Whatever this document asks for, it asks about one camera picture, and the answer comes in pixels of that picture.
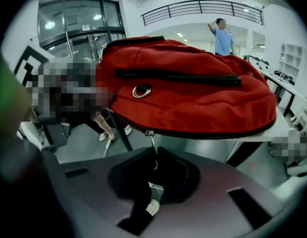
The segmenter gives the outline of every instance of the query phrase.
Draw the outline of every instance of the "ceiling light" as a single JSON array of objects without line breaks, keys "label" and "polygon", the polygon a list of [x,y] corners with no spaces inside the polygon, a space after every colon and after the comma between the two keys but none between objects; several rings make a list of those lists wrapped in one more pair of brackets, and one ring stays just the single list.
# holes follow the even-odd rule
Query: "ceiling light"
[{"label": "ceiling light", "polygon": [[242,4],[245,4],[245,5],[248,5],[248,6],[254,7],[254,5],[249,4],[249,3],[247,3],[247,2],[243,2]]},{"label": "ceiling light", "polygon": [[102,16],[99,15],[99,14],[97,14],[97,15],[94,16],[94,20],[98,20],[98,19],[100,19],[100,18],[102,18]]},{"label": "ceiling light", "polygon": [[50,21],[48,22],[46,25],[45,25],[45,28],[46,29],[51,29],[55,26],[55,23],[53,21]]}]

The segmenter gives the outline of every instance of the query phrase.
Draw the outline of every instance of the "white column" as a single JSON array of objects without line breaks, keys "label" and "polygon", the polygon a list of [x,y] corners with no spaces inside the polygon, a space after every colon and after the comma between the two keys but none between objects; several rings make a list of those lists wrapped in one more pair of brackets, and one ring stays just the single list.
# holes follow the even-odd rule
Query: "white column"
[{"label": "white column", "polygon": [[252,52],[252,30],[247,31],[246,55],[251,55]]}]

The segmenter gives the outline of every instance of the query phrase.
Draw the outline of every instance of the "railing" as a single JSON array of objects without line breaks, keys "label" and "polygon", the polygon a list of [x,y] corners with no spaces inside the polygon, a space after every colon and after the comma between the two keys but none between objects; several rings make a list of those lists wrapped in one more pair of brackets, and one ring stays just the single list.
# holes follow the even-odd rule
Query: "railing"
[{"label": "railing", "polygon": [[166,18],[197,13],[231,15],[263,25],[262,10],[242,3],[223,0],[189,0],[177,2],[151,10],[141,16],[146,26]]}]

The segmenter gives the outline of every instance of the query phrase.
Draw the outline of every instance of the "blue shirt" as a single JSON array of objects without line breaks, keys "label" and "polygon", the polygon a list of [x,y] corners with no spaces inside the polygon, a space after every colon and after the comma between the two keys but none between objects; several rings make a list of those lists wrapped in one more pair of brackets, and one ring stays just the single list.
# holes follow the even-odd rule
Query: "blue shirt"
[{"label": "blue shirt", "polygon": [[211,32],[215,35],[215,52],[221,54],[222,56],[227,56],[230,54],[231,44],[234,43],[232,35],[225,31],[215,28]]}]

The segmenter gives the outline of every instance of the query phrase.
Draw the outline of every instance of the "metal ring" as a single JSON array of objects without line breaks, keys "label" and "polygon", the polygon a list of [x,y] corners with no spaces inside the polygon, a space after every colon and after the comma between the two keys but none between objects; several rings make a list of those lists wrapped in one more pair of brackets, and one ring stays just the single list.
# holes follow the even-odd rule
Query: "metal ring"
[{"label": "metal ring", "polygon": [[135,98],[138,98],[138,99],[140,99],[140,98],[142,98],[142,97],[144,97],[144,96],[147,96],[150,92],[151,92],[151,89],[148,89],[143,95],[141,95],[141,96],[139,96],[139,95],[137,95],[137,87],[135,87],[134,89],[133,89],[133,91],[132,91],[132,95],[135,97]]}]

